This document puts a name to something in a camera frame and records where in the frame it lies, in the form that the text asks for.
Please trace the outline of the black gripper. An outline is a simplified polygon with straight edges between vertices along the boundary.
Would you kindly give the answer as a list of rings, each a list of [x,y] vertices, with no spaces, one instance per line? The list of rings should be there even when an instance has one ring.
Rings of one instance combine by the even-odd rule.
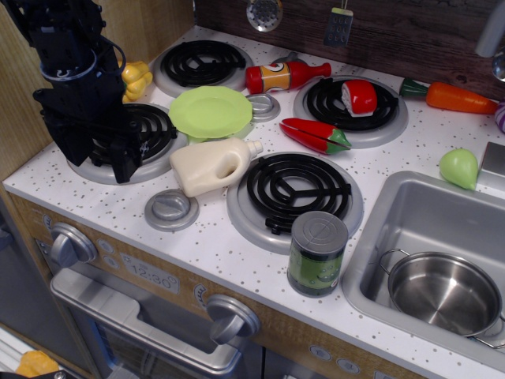
[[[116,182],[129,182],[142,155],[140,127],[122,103],[122,79],[90,74],[52,85],[36,90],[33,97],[43,107],[46,126],[66,159],[80,166],[93,152],[94,141],[105,141]]]

